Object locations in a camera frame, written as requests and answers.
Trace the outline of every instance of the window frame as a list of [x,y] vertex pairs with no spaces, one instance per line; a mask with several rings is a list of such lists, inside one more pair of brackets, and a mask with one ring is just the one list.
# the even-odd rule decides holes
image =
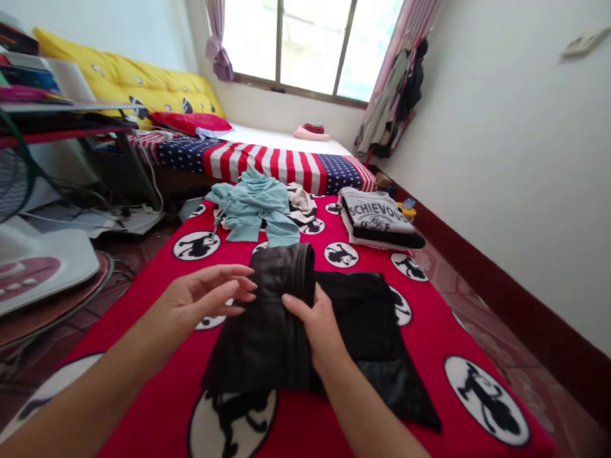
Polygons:
[[342,97],[337,95],[337,89],[339,87],[339,80],[342,76],[342,69],[344,68],[344,59],[346,58],[346,49],[348,48],[348,40],[350,39],[350,31],[352,30],[352,22],[355,18],[356,2],[358,0],[352,0],[350,4],[350,10],[348,12],[348,20],[346,22],[346,33],[344,34],[344,42],[342,44],[342,51],[339,55],[339,62],[337,64],[337,72],[335,74],[335,83],[333,87],[333,94],[324,94],[323,92],[316,92],[308,89],[303,89],[295,86],[286,85],[280,82],[280,69],[282,64],[282,26],[283,26],[283,12],[284,12],[284,0],[277,0],[277,20],[276,20],[276,79],[268,80],[266,78],[259,78],[258,76],[250,76],[244,73],[235,72],[234,82],[242,83],[245,85],[265,88],[272,92],[279,92],[281,94],[293,94],[301,97],[307,97],[309,99],[315,99],[323,102],[330,102],[338,105],[351,106],[355,108],[367,108],[369,102],[363,102],[356,99],[350,99],[349,97]]

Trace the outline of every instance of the window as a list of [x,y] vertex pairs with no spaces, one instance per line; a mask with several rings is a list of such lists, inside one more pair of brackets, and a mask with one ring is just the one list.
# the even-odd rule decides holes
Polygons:
[[226,0],[236,80],[366,106],[403,0]]

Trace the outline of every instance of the red blanket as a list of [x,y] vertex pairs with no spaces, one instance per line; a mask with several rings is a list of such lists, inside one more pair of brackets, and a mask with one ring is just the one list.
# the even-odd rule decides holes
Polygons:
[[[337,197],[316,199],[319,221],[303,229],[316,270],[382,272],[397,293],[397,322],[441,418],[443,433],[408,424],[434,457],[549,457],[550,436],[461,327],[424,273],[405,253],[348,245]],[[259,244],[202,239],[213,230],[212,205],[190,218],[76,346],[60,369],[9,425],[28,418],[106,351],[174,278],[217,263],[248,264]],[[351,456],[328,401],[308,392],[209,398],[200,387],[224,318],[206,319],[143,389],[101,457]]]

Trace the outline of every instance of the red pillow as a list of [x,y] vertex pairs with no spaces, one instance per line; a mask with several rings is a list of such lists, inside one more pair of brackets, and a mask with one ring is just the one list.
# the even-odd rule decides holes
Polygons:
[[223,118],[208,113],[167,113],[157,111],[151,114],[155,122],[182,134],[197,137],[197,128],[206,137],[217,138],[219,135],[231,132],[234,128]]

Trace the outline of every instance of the pink curtain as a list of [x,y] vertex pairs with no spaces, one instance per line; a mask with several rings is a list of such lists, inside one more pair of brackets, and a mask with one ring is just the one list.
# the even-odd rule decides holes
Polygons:
[[227,51],[223,47],[223,31],[225,30],[225,0],[206,0],[206,9],[212,36],[206,44],[206,58],[214,62],[214,73],[219,80],[232,81],[234,69],[229,61]]
[[[376,85],[371,93],[369,105],[365,112],[365,119],[372,110],[374,102],[382,93],[388,75],[393,68],[395,57],[400,50],[408,47],[416,49],[420,42],[428,35],[433,19],[439,8],[441,0],[405,0],[399,11],[395,31],[390,38],[386,55],[382,62],[382,68],[377,76]],[[411,53],[410,64],[416,53]]]

